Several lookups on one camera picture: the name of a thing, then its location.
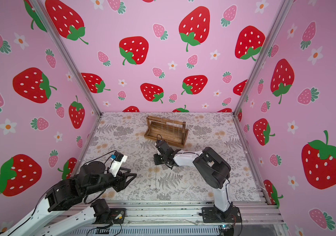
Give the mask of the wooden jewelry display stand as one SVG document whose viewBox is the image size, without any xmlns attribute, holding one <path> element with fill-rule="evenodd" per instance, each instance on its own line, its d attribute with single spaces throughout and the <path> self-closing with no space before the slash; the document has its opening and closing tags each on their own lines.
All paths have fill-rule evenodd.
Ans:
<svg viewBox="0 0 336 236">
<path fill-rule="evenodd" d="M 147 131 L 144 134 L 146 139 L 154 141 L 165 140 L 169 145 L 180 148 L 185 146 L 189 134 L 186 122 L 155 116 L 148 116 L 146 122 Z"/>
</svg>

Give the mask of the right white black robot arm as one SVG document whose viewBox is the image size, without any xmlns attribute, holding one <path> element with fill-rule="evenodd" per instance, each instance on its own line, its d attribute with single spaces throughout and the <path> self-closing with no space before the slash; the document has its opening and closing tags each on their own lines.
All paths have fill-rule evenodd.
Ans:
<svg viewBox="0 0 336 236">
<path fill-rule="evenodd" d="M 164 140 L 157 140 L 157 153 L 154 154 L 155 165 L 168 168 L 187 166 L 195 168 L 205 182 L 213 188 L 215 208 L 226 212 L 232 206 L 227 187 L 230 185 L 230 165 L 211 147 L 200 152 L 174 150 Z"/>
</svg>

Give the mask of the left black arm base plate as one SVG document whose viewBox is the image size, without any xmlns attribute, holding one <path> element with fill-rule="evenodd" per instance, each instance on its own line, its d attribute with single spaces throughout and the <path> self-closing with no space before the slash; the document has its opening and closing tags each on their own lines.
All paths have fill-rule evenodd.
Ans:
<svg viewBox="0 0 336 236">
<path fill-rule="evenodd" d="M 123 224 L 126 208 L 110 208 L 96 217 L 96 224 Z"/>
</svg>

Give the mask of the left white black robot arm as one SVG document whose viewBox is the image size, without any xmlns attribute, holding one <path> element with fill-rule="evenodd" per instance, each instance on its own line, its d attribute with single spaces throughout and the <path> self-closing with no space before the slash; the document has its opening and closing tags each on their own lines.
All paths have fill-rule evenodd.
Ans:
<svg viewBox="0 0 336 236">
<path fill-rule="evenodd" d="M 99 161 L 83 165 L 78 174 L 50 188 L 34 210 L 9 230 L 0 232 L 0 236 L 63 236 L 91 224 L 112 225 L 124 215 L 125 209 L 111 210 L 104 199 L 95 200 L 79 213 L 57 223 L 51 224 L 51 221 L 91 194 L 109 188 L 117 192 L 124 190 L 136 176 L 128 168 L 120 168 L 113 174 Z"/>
</svg>

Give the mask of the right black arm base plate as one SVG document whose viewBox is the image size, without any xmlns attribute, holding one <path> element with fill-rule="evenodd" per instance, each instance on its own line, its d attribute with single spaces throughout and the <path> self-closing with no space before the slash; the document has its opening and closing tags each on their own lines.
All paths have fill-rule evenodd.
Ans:
<svg viewBox="0 0 336 236">
<path fill-rule="evenodd" d="M 225 212 L 215 206 L 203 207 L 199 215 L 204 223 L 242 223 L 240 209 L 236 206 L 230 206 Z"/>
</svg>

